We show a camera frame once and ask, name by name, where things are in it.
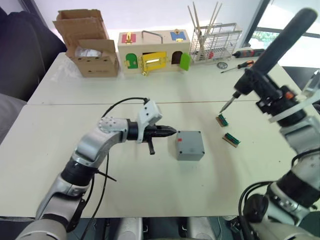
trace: small round object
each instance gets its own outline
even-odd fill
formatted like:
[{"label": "small round object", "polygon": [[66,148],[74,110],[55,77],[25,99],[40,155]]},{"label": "small round object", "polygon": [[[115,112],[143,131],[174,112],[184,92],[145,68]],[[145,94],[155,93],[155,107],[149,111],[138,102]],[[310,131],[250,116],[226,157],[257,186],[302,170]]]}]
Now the small round object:
[{"label": "small round object", "polygon": [[224,61],[220,61],[216,64],[216,66],[219,68],[219,69],[226,69],[228,67],[228,64]]}]

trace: wooden toy house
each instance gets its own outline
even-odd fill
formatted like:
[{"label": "wooden toy house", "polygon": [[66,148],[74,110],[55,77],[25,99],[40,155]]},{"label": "wooden toy house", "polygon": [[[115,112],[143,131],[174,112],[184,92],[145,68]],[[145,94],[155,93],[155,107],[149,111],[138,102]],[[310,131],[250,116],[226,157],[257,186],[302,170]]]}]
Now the wooden toy house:
[{"label": "wooden toy house", "polygon": [[118,50],[125,74],[187,70],[190,40],[186,30],[121,32]]}]

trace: open cardboard box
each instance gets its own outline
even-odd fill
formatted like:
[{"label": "open cardboard box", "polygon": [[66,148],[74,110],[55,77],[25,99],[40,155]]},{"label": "open cardboard box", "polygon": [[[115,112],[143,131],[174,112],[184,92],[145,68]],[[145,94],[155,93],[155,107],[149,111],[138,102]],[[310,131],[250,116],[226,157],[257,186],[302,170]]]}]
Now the open cardboard box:
[{"label": "open cardboard box", "polygon": [[[99,10],[61,10],[53,23],[63,37],[67,47],[66,55],[77,65],[84,77],[118,75],[119,63],[115,42],[109,40]],[[102,55],[76,57],[77,46],[100,51]]]},{"label": "open cardboard box", "polygon": [[66,55],[78,66],[84,77],[115,77],[119,63],[115,42],[109,39],[80,39],[78,46],[102,52],[101,56],[75,56],[77,46],[68,48]]}]

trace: blue square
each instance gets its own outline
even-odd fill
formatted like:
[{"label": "blue square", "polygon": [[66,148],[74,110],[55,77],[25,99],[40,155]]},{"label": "blue square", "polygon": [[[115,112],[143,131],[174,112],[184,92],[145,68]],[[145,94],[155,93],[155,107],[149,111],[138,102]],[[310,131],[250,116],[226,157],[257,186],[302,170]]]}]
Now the blue square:
[{"label": "blue square", "polygon": [[173,41],[175,41],[177,39],[186,40],[186,36],[185,36],[185,33],[183,31],[179,32],[179,34],[176,34],[174,31],[171,31],[170,34],[171,34],[171,38],[172,38]]}]

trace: gray plastic box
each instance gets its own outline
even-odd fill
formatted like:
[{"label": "gray plastic box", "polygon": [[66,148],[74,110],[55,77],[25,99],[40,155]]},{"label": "gray plastic box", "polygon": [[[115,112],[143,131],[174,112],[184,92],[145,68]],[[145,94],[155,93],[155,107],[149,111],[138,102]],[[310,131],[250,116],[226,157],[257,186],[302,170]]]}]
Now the gray plastic box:
[{"label": "gray plastic box", "polygon": [[205,155],[200,131],[178,131],[176,155],[179,161],[199,161]]}]

